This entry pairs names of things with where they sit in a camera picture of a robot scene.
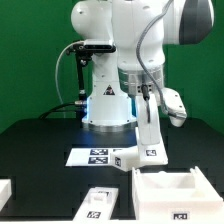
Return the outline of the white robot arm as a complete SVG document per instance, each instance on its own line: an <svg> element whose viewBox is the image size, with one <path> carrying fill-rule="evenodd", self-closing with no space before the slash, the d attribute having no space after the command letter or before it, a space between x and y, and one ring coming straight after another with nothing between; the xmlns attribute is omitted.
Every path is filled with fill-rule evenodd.
<svg viewBox="0 0 224 224"><path fill-rule="evenodd" d="M180 126L187 114L165 95L163 46L197 44L211 31L211 0L82 0L71 12L83 37L78 63L93 62L82 123L100 131L136 125L141 146L162 142L159 111Z"/></svg>

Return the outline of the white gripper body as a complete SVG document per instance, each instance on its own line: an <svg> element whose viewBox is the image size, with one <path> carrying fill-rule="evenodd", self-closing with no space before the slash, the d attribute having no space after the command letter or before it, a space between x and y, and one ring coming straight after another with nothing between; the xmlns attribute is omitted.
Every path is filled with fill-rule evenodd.
<svg viewBox="0 0 224 224"><path fill-rule="evenodd" d="M149 100L144 100L142 96L135 98L138 139L142 146L151 146L160 143L160 122L158 115L157 101L154 94Z"/></svg>

